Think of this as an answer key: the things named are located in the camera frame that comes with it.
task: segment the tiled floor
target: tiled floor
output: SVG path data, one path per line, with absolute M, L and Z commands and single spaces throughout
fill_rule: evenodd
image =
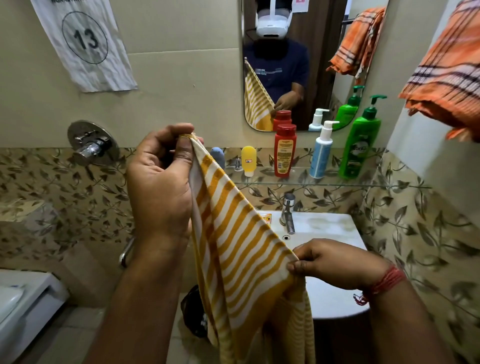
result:
M 23 353 L 16 364 L 81 364 L 104 310 L 66 307 Z M 177 308 L 167 364 L 217 364 L 218 352 L 185 327 Z

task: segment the trash bag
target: trash bag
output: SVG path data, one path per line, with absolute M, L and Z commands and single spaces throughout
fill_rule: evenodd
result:
M 185 326 L 199 338 L 207 337 L 207 315 L 205 314 L 198 285 L 195 285 L 180 303 Z

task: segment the sink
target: sink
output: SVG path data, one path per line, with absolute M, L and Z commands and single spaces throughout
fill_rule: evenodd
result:
M 261 216 L 272 214 L 270 227 L 277 233 L 289 249 L 314 238 L 327 238 L 366 249 L 360 234 L 350 215 L 316 212 L 293 212 L 295 234 L 289 235 L 280 224 L 281 211 L 258 211 Z M 314 319 L 341 318 L 360 314 L 369 309 L 369 305 L 359 306 L 353 294 L 361 296 L 361 291 L 346 291 L 331 286 L 317 278 L 307 277 L 307 292 Z

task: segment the striped cloth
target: striped cloth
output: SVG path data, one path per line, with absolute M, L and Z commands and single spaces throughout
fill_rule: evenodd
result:
M 267 363 L 281 355 L 286 363 L 315 363 L 305 278 L 287 271 L 297 257 L 205 147 L 186 136 L 195 152 L 189 183 L 198 286 L 220 362 Z M 262 357 L 252 351 L 258 337 Z
M 454 129 L 447 139 L 480 142 L 480 0 L 463 0 L 400 94 Z
M 359 78 L 367 70 L 377 46 L 379 34 L 385 18 L 386 7 L 367 9 L 354 20 L 337 53 L 330 60 L 327 71 L 350 74 Z
M 263 132 L 273 131 L 273 118 L 270 113 L 273 111 L 275 103 L 246 58 L 245 92 L 243 98 L 247 123 L 256 130 Z

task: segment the hand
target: hand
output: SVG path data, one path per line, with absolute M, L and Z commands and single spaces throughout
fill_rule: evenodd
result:
M 171 252 L 182 255 L 185 251 L 191 233 L 188 175 L 194 157 L 190 139 L 179 135 L 192 132 L 193 125 L 187 123 L 151 132 L 138 145 L 128 165 L 135 256 L 155 258 Z
M 297 92 L 287 92 L 286 94 L 280 96 L 276 102 L 275 108 L 272 111 L 272 115 L 275 116 L 276 112 L 279 110 L 292 110 L 299 101 L 300 95 Z
M 379 282 L 390 267 L 382 257 L 331 239 L 312 239 L 297 246 L 299 261 L 287 269 L 299 276 L 316 277 L 344 290 L 364 290 Z

